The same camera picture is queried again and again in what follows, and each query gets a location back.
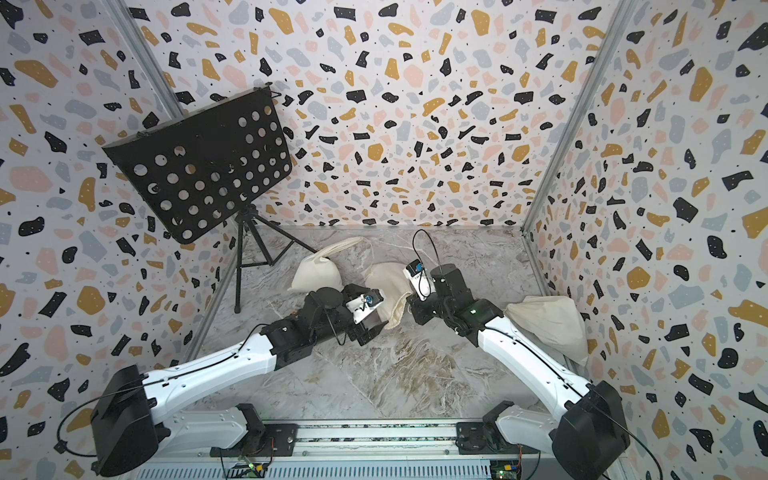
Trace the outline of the cream drawstring soil bag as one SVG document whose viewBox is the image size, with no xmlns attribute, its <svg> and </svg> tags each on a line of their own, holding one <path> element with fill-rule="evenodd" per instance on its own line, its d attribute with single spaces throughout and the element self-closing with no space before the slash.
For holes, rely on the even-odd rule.
<svg viewBox="0 0 768 480">
<path fill-rule="evenodd" d="M 413 293 L 406 265 L 397 262 L 384 262 L 371 265 L 364 272 L 364 285 L 378 289 L 384 301 L 377 312 L 386 322 L 385 330 L 397 327 L 406 312 L 407 299 Z"/>
</svg>

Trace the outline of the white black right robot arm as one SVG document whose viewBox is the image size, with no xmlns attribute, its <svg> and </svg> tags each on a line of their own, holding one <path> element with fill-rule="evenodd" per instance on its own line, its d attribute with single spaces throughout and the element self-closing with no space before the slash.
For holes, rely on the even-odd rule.
<svg viewBox="0 0 768 480">
<path fill-rule="evenodd" d="M 427 271 L 414 260 L 403 275 L 414 290 L 408 303 L 417 324 L 443 320 L 507 367 L 546 409 L 535 412 L 510 401 L 500 403 L 482 419 L 484 449 L 524 445 L 553 455 L 573 479 L 605 478 L 630 445 L 617 390 L 605 381 L 594 384 L 554 360 L 500 308 L 474 298 L 455 265 Z"/>
</svg>

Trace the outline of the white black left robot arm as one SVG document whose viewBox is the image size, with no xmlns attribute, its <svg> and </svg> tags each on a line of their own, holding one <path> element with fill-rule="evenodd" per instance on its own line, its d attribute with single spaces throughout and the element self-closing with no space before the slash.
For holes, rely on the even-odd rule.
<svg viewBox="0 0 768 480">
<path fill-rule="evenodd" d="M 173 415 L 212 393 L 296 363 L 329 340 L 367 344 L 384 329 L 378 310 L 385 299 L 378 289 L 354 284 L 322 287 L 293 314 L 257 325 L 228 348 L 167 369 L 118 370 L 91 413 L 93 471 L 116 477 L 147 462 L 179 436 Z"/>
</svg>

